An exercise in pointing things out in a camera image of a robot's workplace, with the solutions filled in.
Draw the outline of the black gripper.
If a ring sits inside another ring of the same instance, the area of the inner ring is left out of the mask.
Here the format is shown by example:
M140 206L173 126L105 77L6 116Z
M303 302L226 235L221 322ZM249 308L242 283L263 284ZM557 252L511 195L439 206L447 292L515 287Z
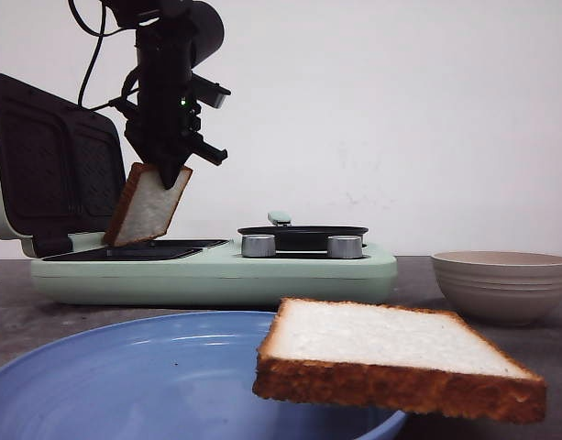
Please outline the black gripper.
M127 117L127 138L140 158L158 167L165 189L174 186L192 155L219 165L227 151L200 133L201 105L190 82L196 54L193 33L181 28L140 27L138 103Z

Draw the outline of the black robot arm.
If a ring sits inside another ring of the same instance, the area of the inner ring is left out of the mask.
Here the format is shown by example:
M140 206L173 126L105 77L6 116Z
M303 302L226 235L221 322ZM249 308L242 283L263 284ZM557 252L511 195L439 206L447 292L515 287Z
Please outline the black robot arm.
M220 107L231 93L193 68L220 49L225 28L204 1L106 1L120 28L135 32L137 65L111 101L127 120L126 138L170 189L192 155L219 165L226 150L204 141L202 105Z

